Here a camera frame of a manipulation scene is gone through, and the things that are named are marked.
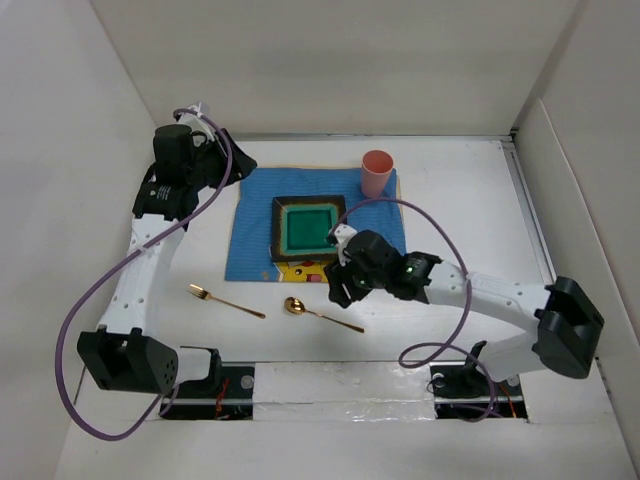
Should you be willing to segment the green square plate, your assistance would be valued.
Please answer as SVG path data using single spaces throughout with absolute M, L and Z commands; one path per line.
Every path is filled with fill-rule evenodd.
M 327 238 L 345 212 L 342 195 L 274 197 L 271 259 L 274 262 L 333 260 L 337 250 Z

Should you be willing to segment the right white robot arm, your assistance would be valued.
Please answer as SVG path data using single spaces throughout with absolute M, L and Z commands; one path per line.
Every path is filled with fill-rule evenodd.
M 423 252 L 400 254 L 381 235 L 341 224 L 328 240 L 338 257 L 325 269 L 331 302 L 348 308 L 380 289 L 403 301 L 458 307 L 520 329 L 497 342 L 481 341 L 478 360 L 462 369 L 462 381 L 483 394 L 498 381 L 548 369 L 561 376 L 589 376 L 604 319 L 575 280 L 521 284 L 466 273 Z

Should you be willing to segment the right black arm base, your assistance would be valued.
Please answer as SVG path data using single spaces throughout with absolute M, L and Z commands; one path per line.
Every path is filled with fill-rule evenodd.
M 493 382 L 492 387 L 481 369 L 467 357 L 464 361 L 438 361 L 430 366 L 427 391 L 433 395 L 437 420 L 456 419 L 477 422 L 481 419 L 528 418 L 524 394 L 516 377 Z

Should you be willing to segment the blue yellow printed cloth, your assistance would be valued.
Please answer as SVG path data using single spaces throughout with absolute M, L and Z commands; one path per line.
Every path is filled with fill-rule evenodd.
M 365 200 L 360 169 L 257 168 L 240 183 L 225 280 L 246 282 L 326 283 L 327 262 L 271 259 L 271 217 L 275 197 L 342 195 L 346 209 Z M 405 232 L 398 205 L 376 202 L 348 216 L 356 230 L 377 232 L 401 254 Z

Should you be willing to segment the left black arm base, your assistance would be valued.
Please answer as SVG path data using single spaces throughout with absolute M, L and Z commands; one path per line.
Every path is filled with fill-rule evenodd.
M 165 420 L 243 421 L 253 419 L 254 363 L 223 363 L 212 387 L 194 382 L 181 386 L 177 397 L 165 397 L 159 416 Z

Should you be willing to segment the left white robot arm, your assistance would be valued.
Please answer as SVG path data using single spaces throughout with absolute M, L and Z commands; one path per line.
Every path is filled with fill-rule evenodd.
M 224 129 L 205 115 L 180 109 L 172 124 L 156 129 L 155 160 L 132 209 L 129 255 L 111 302 L 94 332 L 81 333 L 77 351 L 97 386 L 107 391 L 168 394 L 186 384 L 201 396 L 222 387 L 215 349 L 171 347 L 156 337 L 164 286 L 199 193 L 222 188 L 256 168 Z

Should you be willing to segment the pink plastic cup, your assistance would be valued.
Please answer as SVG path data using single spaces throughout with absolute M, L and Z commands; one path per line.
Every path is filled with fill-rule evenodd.
M 379 197 L 394 169 L 391 155 L 382 150 L 366 152 L 361 161 L 361 191 L 367 198 Z

